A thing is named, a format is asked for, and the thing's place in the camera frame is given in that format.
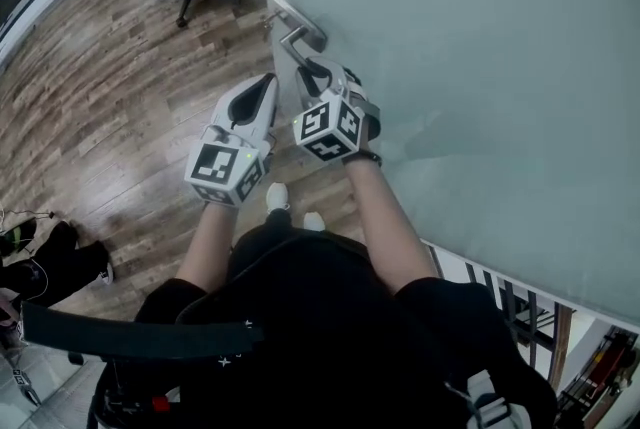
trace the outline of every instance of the red button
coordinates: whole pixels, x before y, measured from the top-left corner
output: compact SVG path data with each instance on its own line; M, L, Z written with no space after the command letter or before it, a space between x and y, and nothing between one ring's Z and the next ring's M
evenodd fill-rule
M153 409L157 412L169 411L169 399L166 397L153 397L151 399Z

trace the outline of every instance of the silver door handle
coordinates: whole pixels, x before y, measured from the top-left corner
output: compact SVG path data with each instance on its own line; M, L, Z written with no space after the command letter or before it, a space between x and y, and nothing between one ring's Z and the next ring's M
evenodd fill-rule
M316 52L322 52L327 46L327 35L315 23L294 8L287 0L271 0L276 6L278 16L292 30L280 40L282 48L302 68L307 68L316 77L326 77L324 68L303 57L294 47L298 40L304 41Z

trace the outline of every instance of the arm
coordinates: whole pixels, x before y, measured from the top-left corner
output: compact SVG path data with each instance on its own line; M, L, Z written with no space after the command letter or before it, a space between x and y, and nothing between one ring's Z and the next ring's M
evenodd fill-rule
M237 218L235 208L207 204L176 278L208 293L224 285Z
M363 126L363 135L368 128ZM436 269L378 165L366 158L345 166L351 181L369 257L394 294L413 280L438 277Z

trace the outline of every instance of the white sneaker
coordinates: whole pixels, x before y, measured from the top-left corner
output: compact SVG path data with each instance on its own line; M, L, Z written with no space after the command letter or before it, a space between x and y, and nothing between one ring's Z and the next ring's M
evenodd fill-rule
M302 227L305 230L312 230L314 232L323 232L327 229L324 224L324 219L322 219L322 216L317 212L307 212L304 215Z
M267 213L276 209L289 210L289 191L287 186L274 182L267 191Z
M113 267L110 262L107 262L107 268L101 271L98 275L105 285L111 285L113 283Z

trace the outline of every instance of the floor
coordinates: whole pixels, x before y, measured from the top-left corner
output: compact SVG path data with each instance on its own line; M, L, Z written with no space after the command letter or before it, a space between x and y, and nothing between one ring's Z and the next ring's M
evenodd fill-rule
M61 0L0 79L0 200L54 211L82 243L104 240L117 281L94 282L65 311L131 319L177 270L202 210L183 181L190 144L226 89L273 70L265 0ZM318 210L330 230L361 238L341 166L321 165L276 119L272 170L241 210L237 236L265 215L272 181L290 189L294 220ZM7 215L5 228L20 217ZM41 242L54 221L39 227Z

